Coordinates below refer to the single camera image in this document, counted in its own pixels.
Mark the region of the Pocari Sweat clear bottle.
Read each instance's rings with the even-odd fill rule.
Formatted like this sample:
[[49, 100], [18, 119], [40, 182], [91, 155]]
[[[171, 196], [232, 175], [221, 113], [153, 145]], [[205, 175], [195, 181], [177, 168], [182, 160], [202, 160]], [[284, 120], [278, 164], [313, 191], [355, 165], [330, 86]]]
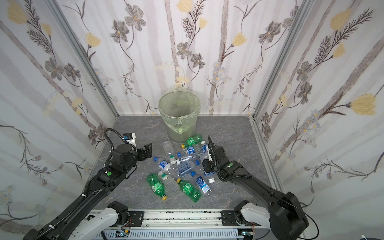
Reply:
[[209, 146], [205, 141], [201, 142], [201, 151], [200, 162], [202, 163], [204, 160], [210, 161]]

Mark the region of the blue label bottle front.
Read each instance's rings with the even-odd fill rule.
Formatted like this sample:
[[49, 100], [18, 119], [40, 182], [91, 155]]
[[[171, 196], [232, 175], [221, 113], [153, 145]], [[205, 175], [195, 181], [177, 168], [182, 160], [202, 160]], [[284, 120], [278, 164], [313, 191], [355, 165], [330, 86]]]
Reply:
[[198, 189], [200, 189], [205, 196], [209, 196], [212, 193], [210, 186], [206, 183], [201, 174], [197, 174], [195, 171], [193, 171], [191, 172], [191, 177], [193, 182], [197, 185]]

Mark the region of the small bottle blue label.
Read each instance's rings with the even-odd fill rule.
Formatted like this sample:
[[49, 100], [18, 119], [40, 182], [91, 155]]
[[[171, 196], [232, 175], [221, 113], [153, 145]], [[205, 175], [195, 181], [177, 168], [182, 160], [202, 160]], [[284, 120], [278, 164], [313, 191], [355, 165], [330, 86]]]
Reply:
[[168, 172], [171, 169], [171, 164], [162, 157], [154, 157], [154, 162], [158, 164], [161, 171]]

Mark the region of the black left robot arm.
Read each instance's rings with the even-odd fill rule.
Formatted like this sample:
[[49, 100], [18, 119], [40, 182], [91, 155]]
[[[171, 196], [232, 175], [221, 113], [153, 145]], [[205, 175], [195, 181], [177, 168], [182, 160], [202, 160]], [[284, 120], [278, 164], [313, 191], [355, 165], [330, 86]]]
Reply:
[[25, 240], [68, 240], [91, 210], [132, 175], [130, 171], [137, 168], [137, 162], [153, 156], [153, 144], [137, 148], [129, 142], [134, 139], [131, 133], [121, 135], [106, 128], [103, 134], [111, 147], [104, 167], [88, 180], [79, 197], [61, 214], [40, 230], [31, 229], [24, 236]]

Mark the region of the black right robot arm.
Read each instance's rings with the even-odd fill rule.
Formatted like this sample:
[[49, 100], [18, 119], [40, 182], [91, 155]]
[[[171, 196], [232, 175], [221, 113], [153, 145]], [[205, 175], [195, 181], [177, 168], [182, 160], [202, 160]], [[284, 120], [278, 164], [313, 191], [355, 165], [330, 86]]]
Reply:
[[216, 146], [208, 136], [210, 157], [213, 159], [211, 169], [222, 182], [240, 186], [253, 197], [258, 198], [269, 214], [269, 229], [278, 240], [296, 240], [309, 226], [306, 213], [291, 192], [282, 193], [269, 187], [254, 177], [236, 161], [230, 161], [223, 147]]

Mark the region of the Pepsi water bottle blue cap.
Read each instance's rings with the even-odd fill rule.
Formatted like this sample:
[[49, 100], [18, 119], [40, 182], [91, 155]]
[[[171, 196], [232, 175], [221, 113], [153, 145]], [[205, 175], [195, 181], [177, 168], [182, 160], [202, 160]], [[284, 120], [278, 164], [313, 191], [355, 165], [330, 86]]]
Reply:
[[200, 156], [200, 155], [202, 155], [202, 146], [197, 144], [189, 147], [186, 147], [185, 145], [181, 145], [181, 150], [177, 152], [178, 157]]

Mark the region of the clear bottle white cap barcode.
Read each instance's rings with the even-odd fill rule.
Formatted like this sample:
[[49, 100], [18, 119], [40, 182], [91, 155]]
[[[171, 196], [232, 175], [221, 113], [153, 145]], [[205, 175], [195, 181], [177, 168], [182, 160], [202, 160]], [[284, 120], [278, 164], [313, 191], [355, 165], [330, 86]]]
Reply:
[[181, 165], [187, 162], [194, 163], [196, 160], [199, 160], [197, 156], [181, 156], [176, 160], [177, 165]]

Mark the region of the soda water bottle blue cap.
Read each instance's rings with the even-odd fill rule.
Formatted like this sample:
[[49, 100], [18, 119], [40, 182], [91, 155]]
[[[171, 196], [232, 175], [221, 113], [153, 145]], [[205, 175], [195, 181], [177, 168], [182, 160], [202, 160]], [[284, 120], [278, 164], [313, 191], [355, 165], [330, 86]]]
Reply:
[[198, 171], [200, 171], [201, 166], [202, 164], [199, 160], [184, 162], [176, 166], [172, 170], [171, 174], [174, 177], [185, 177], [190, 175], [192, 172], [197, 173]]

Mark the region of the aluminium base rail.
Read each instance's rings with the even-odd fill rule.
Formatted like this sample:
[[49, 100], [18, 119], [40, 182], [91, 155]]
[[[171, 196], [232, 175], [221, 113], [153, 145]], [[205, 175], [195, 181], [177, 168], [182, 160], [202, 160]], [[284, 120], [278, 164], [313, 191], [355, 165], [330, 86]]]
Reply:
[[267, 223], [269, 214], [265, 208], [248, 203], [233, 210], [236, 210], [240, 222], [236, 226], [223, 225], [222, 211], [229, 210], [130, 210], [129, 212], [143, 212], [140, 227], [116, 226], [118, 214], [111, 208], [94, 210], [95, 217], [84, 219], [69, 240], [107, 240], [104, 231], [111, 229], [127, 234], [132, 229], [236, 229], [244, 237], [243, 240], [252, 239], [258, 234], [273, 234]]

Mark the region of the left aluminium corner post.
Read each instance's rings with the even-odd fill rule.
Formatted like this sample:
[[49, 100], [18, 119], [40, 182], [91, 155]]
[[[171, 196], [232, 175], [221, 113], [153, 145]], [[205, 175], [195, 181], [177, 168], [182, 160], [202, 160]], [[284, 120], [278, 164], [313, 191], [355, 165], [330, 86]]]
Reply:
[[48, 1], [45, 0], [45, 4], [49, 8], [50, 12], [52, 13], [54, 19], [60, 26], [61, 30], [64, 32], [64, 35], [66, 36], [67, 40], [69, 41], [71, 47], [75, 51], [76, 55], [78, 56], [78, 59], [81, 61], [83, 67], [86, 69], [87, 73], [91, 77], [94, 85], [96, 86], [96, 89], [99, 91], [100, 95], [102, 96], [104, 102], [108, 106], [109, 110], [111, 111], [112, 115], [117, 118], [119, 117], [119, 113], [116, 110], [115, 106], [113, 105], [111, 99], [109, 98], [109, 95], [105, 88], [102, 85], [101, 80], [96, 74], [96, 71], [94, 70], [91, 61], [89, 60], [86, 51], [82, 47], [78, 37], [76, 36], [75, 32], [72, 30], [70, 24], [68, 23], [67, 19], [65, 18], [62, 10], [59, 7], [59, 4], [57, 1]]

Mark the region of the aluminium corner post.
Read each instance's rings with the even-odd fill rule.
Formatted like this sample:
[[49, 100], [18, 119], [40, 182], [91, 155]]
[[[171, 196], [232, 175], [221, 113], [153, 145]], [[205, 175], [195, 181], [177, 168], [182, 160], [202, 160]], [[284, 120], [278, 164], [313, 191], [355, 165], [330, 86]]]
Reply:
[[315, 1], [313, 0], [305, 0], [302, 2], [301, 7], [299, 8], [296, 18], [293, 21], [293, 24], [291, 26], [291, 29], [289, 31], [289, 34], [284, 42], [284, 45], [278, 55], [278, 58], [275, 62], [274, 67], [272, 68], [272, 71], [269, 75], [268, 81], [265, 85], [264, 90], [262, 91], [261, 97], [259, 99], [259, 102], [256, 106], [256, 109], [252, 115], [252, 119], [254, 120], [258, 114], [261, 113], [262, 107], [265, 104], [268, 95], [272, 91], [272, 87], [274, 85], [274, 82], [276, 81], [286, 59], [288, 58], [288, 55], [296, 41], [296, 38], [299, 36], [299, 33], [301, 31], [301, 28], [303, 24], [306, 21], [306, 18], [311, 11], [312, 5]]
[[96, 89], [99, 91], [100, 95], [102, 96], [104, 102], [108, 106], [109, 110], [111, 111], [112, 115], [117, 118], [119, 117], [119, 113], [116, 110], [115, 106], [113, 105], [111, 99], [109, 98], [109, 95], [105, 88], [102, 85], [101, 80], [96, 74], [96, 71], [94, 70], [91, 61], [89, 60], [86, 51], [82, 47], [78, 37], [76, 36], [75, 32], [72, 30], [70, 24], [68, 23], [67, 19], [65, 18], [62, 10], [59, 7], [59, 4], [57, 1], [48, 1], [45, 0], [45, 4], [49, 8], [50, 12], [52, 13], [54, 19], [60, 26], [61, 30], [64, 32], [64, 35], [66, 36], [67, 40], [69, 41], [71, 47], [75, 51], [76, 55], [78, 56], [78, 59], [81, 61], [83, 67], [86, 69], [87, 73], [91, 77], [94, 85], [96, 86]]

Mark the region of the right aluminium corner post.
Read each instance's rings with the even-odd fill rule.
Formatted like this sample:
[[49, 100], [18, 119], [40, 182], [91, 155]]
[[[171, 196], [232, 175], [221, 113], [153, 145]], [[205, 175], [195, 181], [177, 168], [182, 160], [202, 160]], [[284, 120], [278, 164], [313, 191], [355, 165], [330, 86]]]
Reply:
[[252, 119], [254, 120], [258, 114], [261, 113], [262, 107], [265, 104], [268, 95], [272, 91], [272, 87], [274, 85], [274, 82], [276, 81], [286, 59], [288, 58], [288, 55], [296, 41], [296, 38], [299, 36], [299, 33], [301, 31], [301, 28], [303, 24], [306, 21], [306, 18], [311, 11], [312, 5], [315, 1], [313, 0], [305, 0], [302, 2], [301, 7], [299, 8], [296, 18], [293, 21], [293, 24], [291, 26], [291, 29], [289, 31], [289, 34], [284, 42], [284, 45], [278, 55], [278, 58], [275, 62], [274, 67], [272, 68], [272, 71], [269, 75], [268, 81], [265, 85], [264, 90], [262, 91], [261, 97], [259, 99], [259, 102], [256, 106], [256, 109], [252, 115]]

